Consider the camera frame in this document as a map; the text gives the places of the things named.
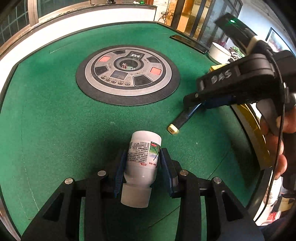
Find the hand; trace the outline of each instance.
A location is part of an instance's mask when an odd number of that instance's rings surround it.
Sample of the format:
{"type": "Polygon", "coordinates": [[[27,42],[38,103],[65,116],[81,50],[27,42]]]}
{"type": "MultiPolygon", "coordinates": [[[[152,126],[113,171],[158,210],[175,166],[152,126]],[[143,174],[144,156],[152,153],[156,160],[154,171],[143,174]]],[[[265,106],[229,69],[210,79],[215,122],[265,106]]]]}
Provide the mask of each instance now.
{"type": "MultiPolygon", "coordinates": [[[[281,121],[281,117],[279,116],[276,119],[276,125],[278,128],[280,125],[280,121],[281,121]]],[[[262,117],[260,119],[260,129],[261,129],[261,133],[265,136],[266,146],[270,152],[271,157],[275,158],[276,148],[277,148],[277,143],[279,138],[277,136],[274,136],[270,132],[267,122],[262,117]]],[[[294,107],[292,110],[285,113],[283,132],[286,132],[286,133],[296,132],[296,107],[294,107]]],[[[281,141],[278,166],[274,174],[275,180],[277,180],[287,169],[287,159],[283,155],[283,152],[284,152],[284,143],[283,141],[281,141]]]]}

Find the framed picture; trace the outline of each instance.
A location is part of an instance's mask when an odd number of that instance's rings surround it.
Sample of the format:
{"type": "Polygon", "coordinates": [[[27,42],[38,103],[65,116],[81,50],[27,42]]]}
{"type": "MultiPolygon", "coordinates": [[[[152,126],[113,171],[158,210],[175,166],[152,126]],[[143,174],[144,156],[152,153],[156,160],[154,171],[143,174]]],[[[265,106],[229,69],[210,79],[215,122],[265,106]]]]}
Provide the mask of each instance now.
{"type": "Polygon", "coordinates": [[[286,42],[278,35],[277,32],[275,32],[273,28],[270,28],[265,40],[274,52],[279,52],[282,50],[289,50],[292,52],[286,42]]]}

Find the white bowl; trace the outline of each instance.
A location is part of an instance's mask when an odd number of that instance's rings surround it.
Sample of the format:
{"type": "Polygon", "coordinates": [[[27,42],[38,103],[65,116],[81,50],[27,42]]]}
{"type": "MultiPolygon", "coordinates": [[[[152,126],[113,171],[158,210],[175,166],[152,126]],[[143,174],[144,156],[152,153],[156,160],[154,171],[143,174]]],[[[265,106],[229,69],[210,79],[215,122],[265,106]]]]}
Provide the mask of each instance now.
{"type": "Polygon", "coordinates": [[[219,64],[226,64],[231,56],[231,53],[223,48],[221,45],[217,43],[212,43],[212,46],[209,50],[209,57],[214,62],[218,62],[219,64]]]}

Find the orange button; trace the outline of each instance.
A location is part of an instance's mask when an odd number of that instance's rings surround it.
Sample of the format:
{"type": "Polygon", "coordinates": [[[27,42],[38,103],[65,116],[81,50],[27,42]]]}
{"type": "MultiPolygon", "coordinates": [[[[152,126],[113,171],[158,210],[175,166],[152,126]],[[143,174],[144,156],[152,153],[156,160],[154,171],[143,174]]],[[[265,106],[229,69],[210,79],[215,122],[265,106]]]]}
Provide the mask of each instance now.
{"type": "Polygon", "coordinates": [[[152,67],[152,69],[150,70],[150,73],[151,73],[151,74],[160,75],[160,73],[161,73],[161,69],[158,69],[158,68],[152,67]]]}
{"type": "Polygon", "coordinates": [[[103,56],[99,59],[100,62],[107,62],[111,57],[109,56],[103,56]]]}

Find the white bottle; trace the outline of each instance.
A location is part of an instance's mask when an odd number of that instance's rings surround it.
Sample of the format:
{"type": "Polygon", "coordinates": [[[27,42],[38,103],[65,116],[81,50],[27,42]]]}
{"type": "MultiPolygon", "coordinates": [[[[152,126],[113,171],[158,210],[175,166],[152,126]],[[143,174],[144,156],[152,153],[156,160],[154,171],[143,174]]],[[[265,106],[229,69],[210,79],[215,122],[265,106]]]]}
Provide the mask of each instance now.
{"type": "Polygon", "coordinates": [[[151,187],[157,173],[161,137],[150,131],[136,131],[131,137],[124,177],[121,203],[148,207],[151,187]]]}

